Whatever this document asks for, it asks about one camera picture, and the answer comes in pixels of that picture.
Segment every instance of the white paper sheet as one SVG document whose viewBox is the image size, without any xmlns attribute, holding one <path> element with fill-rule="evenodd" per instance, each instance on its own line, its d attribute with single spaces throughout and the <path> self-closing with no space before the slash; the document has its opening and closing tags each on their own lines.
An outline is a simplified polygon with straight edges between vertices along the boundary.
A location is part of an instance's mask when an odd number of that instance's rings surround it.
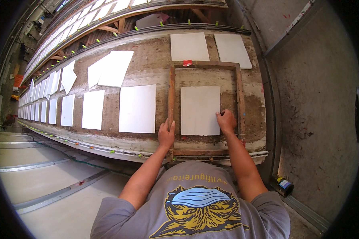
<svg viewBox="0 0 359 239">
<path fill-rule="evenodd" d="M 50 84 L 50 76 L 48 76 L 47 81 L 45 82 L 44 97 L 47 97 L 49 84 Z"/>
<path fill-rule="evenodd" d="M 72 34 L 74 34 L 74 33 L 77 31 L 77 29 L 78 29 L 78 27 L 81 25 L 82 21 L 83 21 L 83 20 L 80 19 L 80 20 L 78 20 L 78 21 L 72 26 L 72 29 L 70 30 L 69 35 L 72 35 Z"/>
<path fill-rule="evenodd" d="M 73 109 L 75 105 L 75 95 L 62 98 L 61 126 L 73 126 Z"/>
<path fill-rule="evenodd" d="M 214 34 L 214 38 L 220 61 L 239 63 L 243 69 L 253 68 L 241 35 Z"/>
<path fill-rule="evenodd" d="M 35 121 L 39 121 L 39 116 L 40 115 L 40 102 L 35 104 Z"/>
<path fill-rule="evenodd" d="M 64 90 L 67 94 L 70 92 L 70 89 L 77 78 L 76 74 L 73 72 L 74 66 L 75 61 L 72 61 L 62 69 L 61 84 L 64 86 Z"/>
<path fill-rule="evenodd" d="M 172 34 L 170 35 L 170 46 L 172 61 L 210 60 L 203 32 Z"/>
<path fill-rule="evenodd" d="M 112 4 L 108 4 L 106 6 L 103 6 L 101 10 L 97 13 L 97 16 L 93 19 L 93 22 L 98 20 L 99 18 L 103 18 L 106 16 L 106 14 L 109 12 L 110 7 L 112 7 Z"/>
<path fill-rule="evenodd" d="M 44 79 L 41 82 L 41 86 L 40 86 L 40 92 L 38 93 L 38 98 L 41 99 L 44 97 L 44 91 L 45 91 L 45 85 L 47 84 L 47 79 Z"/>
<path fill-rule="evenodd" d="M 48 101 L 43 101 L 41 103 L 41 122 L 47 122 L 47 103 Z"/>
<path fill-rule="evenodd" d="M 122 87 L 119 131 L 155 133 L 156 85 Z"/>
<path fill-rule="evenodd" d="M 84 93 L 82 128 L 100 130 L 105 90 Z"/>
<path fill-rule="evenodd" d="M 31 86 L 29 87 L 29 91 L 31 94 L 29 95 L 29 98 L 32 98 L 32 92 L 33 92 L 33 88 L 35 86 L 35 83 L 33 82 L 33 80 L 31 80 Z"/>
<path fill-rule="evenodd" d="M 82 21 L 81 25 L 78 27 L 79 29 L 86 26 L 87 24 L 91 23 L 93 17 L 95 16 L 97 11 L 91 12 L 89 14 L 87 14 L 84 18 L 84 20 Z"/>
<path fill-rule="evenodd" d="M 57 116 L 57 98 L 50 100 L 49 105 L 49 123 L 56 124 L 56 116 Z"/>
<path fill-rule="evenodd" d="M 78 16 L 80 16 L 81 12 L 77 13 L 76 15 L 74 15 L 69 23 L 69 25 L 72 25 L 73 23 L 76 22 L 76 20 L 78 19 Z"/>
<path fill-rule="evenodd" d="M 110 53 L 88 67 L 88 89 L 98 83 L 103 70 L 108 66 L 109 56 Z"/>
<path fill-rule="evenodd" d="M 85 16 L 88 12 L 89 12 L 89 9 L 92 7 L 92 5 L 90 5 L 89 7 L 87 7 L 87 8 L 85 8 L 82 12 L 81 12 L 81 14 L 80 14 L 80 16 L 78 17 L 78 19 L 80 19 L 80 18 L 82 18 L 83 16 Z"/>
<path fill-rule="evenodd" d="M 31 120 L 31 105 L 28 105 L 28 120 Z"/>
<path fill-rule="evenodd" d="M 35 104 L 31 105 L 31 120 L 35 120 Z"/>
<path fill-rule="evenodd" d="M 115 5 L 114 9 L 112 10 L 112 13 L 121 11 L 122 9 L 125 9 L 128 7 L 130 3 L 130 0 L 118 0 L 117 4 Z"/>
<path fill-rule="evenodd" d="M 48 88 L 47 88 L 47 94 L 46 94 L 46 97 L 47 97 L 48 100 L 49 100 L 50 96 L 52 95 L 52 88 L 53 88 L 53 81 L 54 81 L 54 78 L 55 78 L 55 74 L 56 74 L 56 72 L 52 72 L 48 76 L 49 82 L 48 82 Z"/>
<path fill-rule="evenodd" d="M 96 79 L 100 76 L 98 78 L 99 85 L 121 87 L 133 53 L 133 51 L 111 51 L 109 55 L 98 61 L 99 64 L 95 63 L 97 64 L 96 69 L 91 71 L 91 77 Z"/>
<path fill-rule="evenodd" d="M 41 83 L 36 86 L 35 100 L 38 100 L 38 94 L 40 93 Z"/>
<path fill-rule="evenodd" d="M 52 88 L 50 89 L 50 94 L 53 95 L 54 93 L 57 92 L 57 88 L 58 88 L 58 83 L 60 82 L 60 75 L 61 75 L 61 69 L 59 69 L 57 72 L 55 72 L 54 76 L 53 76 L 53 83 L 52 83 Z"/>
<path fill-rule="evenodd" d="M 181 134 L 219 135 L 219 86 L 181 87 Z"/>
<path fill-rule="evenodd" d="M 94 9 L 98 8 L 99 6 L 101 6 L 103 3 L 105 2 L 105 0 L 97 0 L 97 2 L 93 5 L 93 7 L 91 8 L 91 11 L 93 11 Z"/>
</svg>

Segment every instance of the metal track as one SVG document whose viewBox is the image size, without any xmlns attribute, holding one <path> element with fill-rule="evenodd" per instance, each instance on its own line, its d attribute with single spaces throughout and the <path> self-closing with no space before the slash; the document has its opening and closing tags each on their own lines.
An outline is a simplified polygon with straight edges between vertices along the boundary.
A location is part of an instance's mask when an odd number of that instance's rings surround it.
<svg viewBox="0 0 359 239">
<path fill-rule="evenodd" d="M 72 184 L 71 186 L 61 189 L 57 192 L 48 194 L 43 197 L 33 199 L 28 202 L 15 204 L 13 206 L 19 215 L 28 213 L 28 212 L 34 211 L 36 209 L 42 208 L 44 206 L 47 206 L 51 203 L 57 202 L 58 200 L 65 198 L 71 194 L 74 194 L 75 192 L 86 188 L 87 186 L 95 183 L 96 181 L 102 179 L 103 177 L 105 177 L 109 174 L 110 174 L 110 171 L 102 170 L 101 172 L 99 172 L 95 175 L 92 175 L 82 181 Z"/>
<path fill-rule="evenodd" d="M 69 158 L 63 158 L 59 160 L 51 160 L 46 162 L 40 162 L 40 163 L 33 163 L 28 165 L 17 165 L 17 166 L 6 166 L 6 167 L 0 167 L 0 172 L 15 172 L 15 171 L 22 171 L 22 170 L 28 170 L 28 169 L 35 169 L 39 167 L 46 167 L 51 165 L 57 165 L 60 163 L 68 162 Z"/>
<path fill-rule="evenodd" d="M 316 213 L 313 209 L 296 200 L 293 196 L 288 196 L 287 198 L 281 196 L 281 199 L 321 232 L 326 232 L 330 227 L 331 223 L 329 221 Z"/>
</svg>

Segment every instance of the wooden beam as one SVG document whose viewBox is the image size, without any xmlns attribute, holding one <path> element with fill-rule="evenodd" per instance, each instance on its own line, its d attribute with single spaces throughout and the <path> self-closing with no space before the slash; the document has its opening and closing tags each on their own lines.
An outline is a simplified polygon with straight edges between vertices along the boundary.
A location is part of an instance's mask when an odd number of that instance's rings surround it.
<svg viewBox="0 0 359 239">
<path fill-rule="evenodd" d="M 55 55 L 54 57 L 51 57 L 52 60 L 62 60 L 63 58 L 60 56 Z"/>
<path fill-rule="evenodd" d="M 61 49 L 57 52 L 57 54 L 61 57 L 63 57 L 65 55 L 64 51 Z"/>
<path fill-rule="evenodd" d="M 102 27 L 100 27 L 99 29 L 100 29 L 100 30 L 104 30 L 104 31 L 110 31 L 110 32 L 115 32 L 115 33 L 117 33 L 117 34 L 120 34 L 120 32 L 119 32 L 117 29 L 112 28 L 112 27 L 110 27 L 110 26 L 102 26 Z"/>
<path fill-rule="evenodd" d="M 192 8 L 191 10 L 201 19 L 203 23 L 210 23 L 209 19 L 205 17 L 200 9 Z"/>
<path fill-rule="evenodd" d="M 120 21 L 118 22 L 118 31 L 123 33 L 124 30 L 124 25 L 125 25 L 125 18 L 121 18 Z"/>
<path fill-rule="evenodd" d="M 179 150 L 173 149 L 174 156 L 225 156 L 228 150 Z"/>
</svg>

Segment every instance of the concrete floor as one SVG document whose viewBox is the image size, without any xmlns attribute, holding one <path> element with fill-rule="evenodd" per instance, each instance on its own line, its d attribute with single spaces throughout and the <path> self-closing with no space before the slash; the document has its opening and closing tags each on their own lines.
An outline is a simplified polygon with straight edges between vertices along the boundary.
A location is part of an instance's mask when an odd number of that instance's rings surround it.
<svg viewBox="0 0 359 239">
<path fill-rule="evenodd" d="M 62 150 L 77 160 L 89 161 L 93 165 L 108 167 L 114 170 L 124 170 L 133 174 L 136 168 L 129 167 L 119 160 L 103 159 L 103 157 L 82 153 L 80 150 L 60 145 L 45 137 L 36 134 L 33 137 L 26 135 L 8 136 L 10 133 L 0 133 L 0 142 L 39 141 Z M 30 148 L 19 148 L 29 145 Z M 0 145 L 0 166 L 16 166 L 29 163 L 46 162 L 67 157 L 61 151 L 38 144 L 10 144 L 10 148 Z M 6 192 L 13 204 L 56 192 L 71 184 L 94 175 L 103 169 L 68 161 L 57 165 L 28 169 L 15 172 L 1 172 Z M 117 197 L 127 177 L 109 174 L 86 188 L 71 194 L 55 203 L 43 208 L 21 214 L 20 218 L 36 238 L 89 238 L 90 230 L 96 217 L 100 203 L 104 197 Z"/>
</svg>

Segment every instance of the concrete wall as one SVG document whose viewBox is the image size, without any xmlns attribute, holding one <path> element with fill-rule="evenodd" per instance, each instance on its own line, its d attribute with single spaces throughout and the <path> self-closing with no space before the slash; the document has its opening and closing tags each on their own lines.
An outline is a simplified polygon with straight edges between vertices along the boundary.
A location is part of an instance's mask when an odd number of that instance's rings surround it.
<svg viewBox="0 0 359 239">
<path fill-rule="evenodd" d="M 359 68 L 353 45 L 327 3 L 269 60 L 282 111 L 279 175 L 293 196 L 333 221 L 359 162 L 354 103 Z"/>
<path fill-rule="evenodd" d="M 266 49 L 276 43 L 308 0 L 239 0 L 246 5 L 262 35 Z"/>
</svg>

